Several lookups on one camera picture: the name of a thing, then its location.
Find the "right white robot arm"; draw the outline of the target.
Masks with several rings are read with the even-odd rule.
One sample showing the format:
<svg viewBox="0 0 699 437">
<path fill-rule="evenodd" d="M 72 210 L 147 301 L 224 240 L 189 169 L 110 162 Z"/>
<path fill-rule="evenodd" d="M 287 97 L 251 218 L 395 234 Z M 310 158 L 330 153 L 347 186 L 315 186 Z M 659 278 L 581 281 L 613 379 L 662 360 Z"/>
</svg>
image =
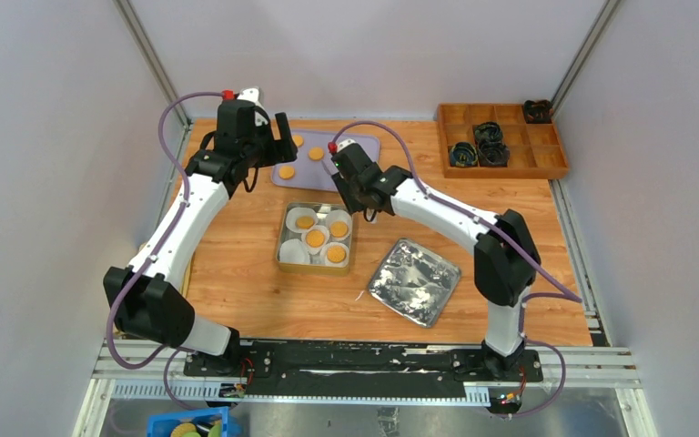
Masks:
<svg viewBox="0 0 699 437">
<path fill-rule="evenodd" d="M 331 143 L 328 150 L 336 169 L 331 178 L 350 211 L 409 219 L 471 254 L 475 287 L 488 302 L 483 367 L 495 380 L 511 377 L 526 343 L 522 299 L 529 295 L 541 261 L 524 218 L 511 209 L 496 214 L 471 207 L 404 168 L 383 170 L 351 139 Z"/>
</svg>

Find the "square metal cookie tin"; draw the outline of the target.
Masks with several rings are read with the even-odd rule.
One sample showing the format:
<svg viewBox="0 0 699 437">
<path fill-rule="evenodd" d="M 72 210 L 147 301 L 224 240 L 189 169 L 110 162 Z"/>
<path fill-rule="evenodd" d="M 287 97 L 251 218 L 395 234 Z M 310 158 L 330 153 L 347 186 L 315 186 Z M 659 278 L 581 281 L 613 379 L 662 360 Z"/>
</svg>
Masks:
<svg viewBox="0 0 699 437">
<path fill-rule="evenodd" d="M 286 273 L 345 276 L 354 223 L 341 205 L 291 202 L 284 212 L 275 260 Z"/>
</svg>

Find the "lavender plastic tray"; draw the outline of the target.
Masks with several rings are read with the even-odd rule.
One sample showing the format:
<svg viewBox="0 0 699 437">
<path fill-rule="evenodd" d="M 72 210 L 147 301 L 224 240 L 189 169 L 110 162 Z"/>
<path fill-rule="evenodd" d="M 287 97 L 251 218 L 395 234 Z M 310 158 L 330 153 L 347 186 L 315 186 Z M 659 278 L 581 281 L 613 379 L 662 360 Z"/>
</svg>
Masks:
<svg viewBox="0 0 699 437">
<path fill-rule="evenodd" d="M 289 163 L 277 164 L 271 173 L 271 181 L 274 185 L 283 188 L 302 188 L 321 191 L 336 192 L 331 176 L 338 173 L 331 161 L 328 151 L 328 143 L 333 140 L 335 133 L 329 131 L 293 129 L 294 137 L 301 137 L 303 144 L 297 147 L 297 158 Z M 320 160 L 309 157 L 313 148 L 320 148 L 324 156 Z M 295 174 L 291 178 L 283 178 L 280 169 L 291 167 Z"/>
</svg>

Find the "metal tongs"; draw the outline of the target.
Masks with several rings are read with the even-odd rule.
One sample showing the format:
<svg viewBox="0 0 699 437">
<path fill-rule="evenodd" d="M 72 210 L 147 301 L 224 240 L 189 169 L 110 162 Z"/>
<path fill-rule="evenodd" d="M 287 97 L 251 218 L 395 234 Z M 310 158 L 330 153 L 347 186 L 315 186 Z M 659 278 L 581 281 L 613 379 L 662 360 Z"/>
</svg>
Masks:
<svg viewBox="0 0 699 437">
<path fill-rule="evenodd" d="M 325 173 L 332 178 L 334 175 L 338 173 L 338 170 L 335 168 L 334 164 L 330 160 L 322 159 L 319 161 L 321 164 L 323 170 Z"/>
</svg>

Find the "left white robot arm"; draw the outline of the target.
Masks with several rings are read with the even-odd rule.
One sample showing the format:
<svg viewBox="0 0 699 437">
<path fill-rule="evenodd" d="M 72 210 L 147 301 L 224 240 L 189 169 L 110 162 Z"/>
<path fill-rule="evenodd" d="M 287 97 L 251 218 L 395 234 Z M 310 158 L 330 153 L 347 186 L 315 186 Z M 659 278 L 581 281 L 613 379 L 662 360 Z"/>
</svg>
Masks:
<svg viewBox="0 0 699 437">
<path fill-rule="evenodd" d="M 251 192 L 261 168 L 297 157 L 286 114 L 270 116 L 260 95 L 257 87 L 218 92 L 216 127 L 186 165 L 163 150 L 177 167 L 179 191 L 143 248 L 124 268 L 112 267 L 104 277 L 108 342 L 119 330 L 160 349 L 204 354 L 221 376 L 240 369 L 238 331 L 198 315 L 179 288 L 198 243 L 238 189 Z"/>
</svg>

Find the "silver tin lid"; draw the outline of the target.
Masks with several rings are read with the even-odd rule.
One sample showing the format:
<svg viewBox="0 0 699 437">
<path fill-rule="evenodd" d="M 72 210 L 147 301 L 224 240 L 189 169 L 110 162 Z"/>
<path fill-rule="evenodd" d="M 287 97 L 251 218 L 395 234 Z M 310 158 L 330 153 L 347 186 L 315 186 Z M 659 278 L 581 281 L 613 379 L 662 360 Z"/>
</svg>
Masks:
<svg viewBox="0 0 699 437">
<path fill-rule="evenodd" d="M 422 328 L 431 328 L 461 280 L 461 269 L 411 239 L 399 239 L 372 275 L 367 291 Z"/>
</svg>

